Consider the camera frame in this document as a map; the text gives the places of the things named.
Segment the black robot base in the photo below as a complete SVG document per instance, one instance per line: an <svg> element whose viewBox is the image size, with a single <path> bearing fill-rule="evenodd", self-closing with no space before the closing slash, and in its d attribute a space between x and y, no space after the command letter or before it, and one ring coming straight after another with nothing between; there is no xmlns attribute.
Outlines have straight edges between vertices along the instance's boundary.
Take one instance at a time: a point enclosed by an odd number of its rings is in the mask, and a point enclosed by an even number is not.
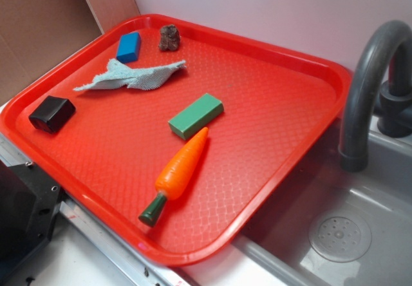
<svg viewBox="0 0 412 286"><path fill-rule="evenodd" d="M1 270L19 265L51 239L61 187L39 166L1 163Z"/></svg>

